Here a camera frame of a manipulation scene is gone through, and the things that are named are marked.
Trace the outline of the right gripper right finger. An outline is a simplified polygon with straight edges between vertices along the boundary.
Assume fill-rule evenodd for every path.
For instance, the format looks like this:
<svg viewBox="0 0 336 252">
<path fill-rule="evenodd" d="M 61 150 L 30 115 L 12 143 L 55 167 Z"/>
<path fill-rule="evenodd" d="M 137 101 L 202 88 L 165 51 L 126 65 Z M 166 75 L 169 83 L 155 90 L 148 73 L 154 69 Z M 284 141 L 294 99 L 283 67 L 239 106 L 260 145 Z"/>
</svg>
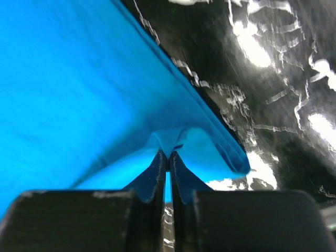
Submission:
<svg viewBox="0 0 336 252">
<path fill-rule="evenodd" d="M 313 199 L 302 191 L 215 191 L 169 159 L 176 251 L 335 251 Z"/>
</svg>

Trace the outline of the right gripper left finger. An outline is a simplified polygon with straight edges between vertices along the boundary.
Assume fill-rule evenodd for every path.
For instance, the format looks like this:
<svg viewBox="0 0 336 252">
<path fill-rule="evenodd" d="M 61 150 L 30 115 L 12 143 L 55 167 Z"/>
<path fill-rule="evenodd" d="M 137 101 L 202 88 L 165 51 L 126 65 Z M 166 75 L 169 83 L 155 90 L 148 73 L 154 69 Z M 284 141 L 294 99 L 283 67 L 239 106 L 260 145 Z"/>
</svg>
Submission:
<svg viewBox="0 0 336 252">
<path fill-rule="evenodd" d="M 1 251 L 161 251 L 166 156 L 120 191 L 26 191 L 1 222 Z"/>
</svg>

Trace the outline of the blue t-shirt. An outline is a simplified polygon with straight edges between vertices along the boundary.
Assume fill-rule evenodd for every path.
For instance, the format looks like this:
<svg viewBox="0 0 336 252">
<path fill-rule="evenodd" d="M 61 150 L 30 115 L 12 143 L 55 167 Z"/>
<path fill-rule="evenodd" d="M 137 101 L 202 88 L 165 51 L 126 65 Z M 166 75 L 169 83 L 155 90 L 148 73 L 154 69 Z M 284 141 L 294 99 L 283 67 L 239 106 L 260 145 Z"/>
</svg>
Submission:
<svg viewBox="0 0 336 252">
<path fill-rule="evenodd" d="M 158 150 L 201 180 L 248 157 L 120 1 L 1 1 L 1 214 L 27 190 L 119 189 Z"/>
</svg>

